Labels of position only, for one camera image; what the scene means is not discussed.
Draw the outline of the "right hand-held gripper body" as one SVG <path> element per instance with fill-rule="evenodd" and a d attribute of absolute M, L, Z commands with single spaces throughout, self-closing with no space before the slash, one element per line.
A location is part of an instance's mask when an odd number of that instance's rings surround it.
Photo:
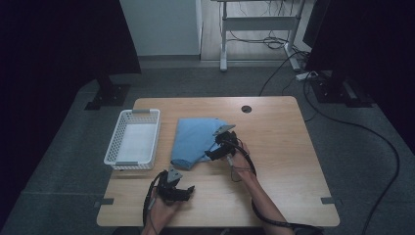
<path fill-rule="evenodd" d="M 222 147 L 222 153 L 231 156 L 235 155 L 236 149 L 239 146 L 237 135 L 232 131 L 234 127 L 235 124 L 222 125 L 213 133 L 218 148 Z"/>

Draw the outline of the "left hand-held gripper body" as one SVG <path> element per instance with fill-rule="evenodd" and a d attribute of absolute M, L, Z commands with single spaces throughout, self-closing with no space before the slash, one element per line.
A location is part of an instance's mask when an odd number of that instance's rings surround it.
<path fill-rule="evenodd" d="M 176 188 L 181 177 L 182 174 L 173 166 L 170 166 L 169 169 L 165 169 L 159 174 L 157 194 L 165 203 L 172 204 L 182 200 L 182 193 Z"/>

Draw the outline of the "light blue shirt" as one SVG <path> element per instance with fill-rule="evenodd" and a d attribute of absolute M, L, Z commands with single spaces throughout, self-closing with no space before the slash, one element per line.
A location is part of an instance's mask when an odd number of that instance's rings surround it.
<path fill-rule="evenodd" d="M 218 148 L 215 131 L 227 122 L 216 117 L 186 117 L 177 122 L 170 162 L 191 169 L 198 162 L 209 161 L 206 151 Z"/>

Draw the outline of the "white plastic basket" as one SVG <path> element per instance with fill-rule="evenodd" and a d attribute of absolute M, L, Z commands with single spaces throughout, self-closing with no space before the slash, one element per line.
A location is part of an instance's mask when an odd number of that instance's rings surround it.
<path fill-rule="evenodd" d="M 152 169 L 160 127 L 161 112 L 158 109 L 122 111 L 104 163 L 116 170 Z"/>

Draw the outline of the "person's right hand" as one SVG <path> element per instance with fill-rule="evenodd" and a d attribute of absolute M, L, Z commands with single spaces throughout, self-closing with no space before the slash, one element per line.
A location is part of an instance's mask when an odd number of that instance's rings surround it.
<path fill-rule="evenodd" d="M 231 179 L 234 182 L 246 181 L 256 176 L 250 151 L 242 141 L 239 141 L 235 154 L 227 155 L 225 160 L 230 166 Z"/>

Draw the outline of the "person's left hand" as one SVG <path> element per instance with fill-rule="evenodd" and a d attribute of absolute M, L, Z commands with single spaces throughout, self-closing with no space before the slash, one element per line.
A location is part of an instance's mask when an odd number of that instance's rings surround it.
<path fill-rule="evenodd" d="M 162 231 L 170 223 L 181 206 L 181 202 L 167 204 L 158 196 L 153 197 L 148 207 L 146 225 Z"/>

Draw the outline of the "grey table foot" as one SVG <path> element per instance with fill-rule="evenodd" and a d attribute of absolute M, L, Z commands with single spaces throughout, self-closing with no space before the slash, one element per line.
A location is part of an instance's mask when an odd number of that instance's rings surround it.
<path fill-rule="evenodd" d="M 333 197 L 323 197 L 320 199 L 323 205 L 335 205 L 337 207 L 342 206 L 344 203 L 341 199 L 336 199 Z"/>
<path fill-rule="evenodd" d="M 108 199 L 103 198 L 103 199 L 101 199 L 99 201 L 96 201 L 94 203 L 94 208 L 98 209 L 102 205 L 112 205 L 114 203 L 114 200 L 115 200 L 114 198 L 108 198 Z"/>

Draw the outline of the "white power strip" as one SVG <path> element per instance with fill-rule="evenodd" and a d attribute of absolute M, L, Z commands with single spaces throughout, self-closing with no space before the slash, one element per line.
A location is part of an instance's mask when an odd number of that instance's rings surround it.
<path fill-rule="evenodd" d="M 303 81 L 309 78 L 317 77 L 318 73 L 316 71 L 308 71 L 296 75 L 296 81 Z"/>

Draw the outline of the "black stand base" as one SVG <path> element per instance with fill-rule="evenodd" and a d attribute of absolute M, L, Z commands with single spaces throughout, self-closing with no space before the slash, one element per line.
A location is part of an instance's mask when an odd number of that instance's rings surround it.
<path fill-rule="evenodd" d="M 319 71 L 310 79 L 310 85 L 319 103 L 345 104 L 349 108 L 371 108 L 374 100 L 353 79 L 342 79 L 336 74 Z"/>
<path fill-rule="evenodd" d="M 86 111 L 98 111 L 102 107 L 120 107 L 124 104 L 129 84 L 114 84 L 107 75 L 99 77 L 97 81 L 99 90 L 94 99 L 85 106 Z"/>

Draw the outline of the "white panel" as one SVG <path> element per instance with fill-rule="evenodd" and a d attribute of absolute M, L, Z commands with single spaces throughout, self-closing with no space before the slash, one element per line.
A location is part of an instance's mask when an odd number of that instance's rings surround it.
<path fill-rule="evenodd" d="M 119 0 L 138 56 L 199 56 L 201 0 Z"/>

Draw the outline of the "dark curtain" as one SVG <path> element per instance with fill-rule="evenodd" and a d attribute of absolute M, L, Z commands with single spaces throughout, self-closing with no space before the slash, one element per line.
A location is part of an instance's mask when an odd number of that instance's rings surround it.
<path fill-rule="evenodd" d="M 315 0 L 304 42 L 306 68 L 356 82 L 415 154 L 415 0 Z"/>
<path fill-rule="evenodd" d="M 140 70 L 120 0 L 0 0 L 0 229 L 78 90 Z"/>

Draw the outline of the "white desk frame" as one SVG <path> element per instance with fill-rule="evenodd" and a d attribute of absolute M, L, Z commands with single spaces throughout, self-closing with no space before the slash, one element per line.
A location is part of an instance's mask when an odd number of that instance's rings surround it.
<path fill-rule="evenodd" d="M 300 64 L 295 58 L 294 42 L 300 26 L 305 0 L 300 0 L 297 13 L 294 16 L 269 17 L 229 17 L 227 4 L 232 2 L 254 2 L 258 0 L 212 0 L 221 4 L 221 71 L 227 71 L 227 33 L 230 31 L 260 31 L 260 30 L 286 30 L 289 32 L 288 41 L 284 44 L 284 51 L 294 71 L 300 71 Z"/>

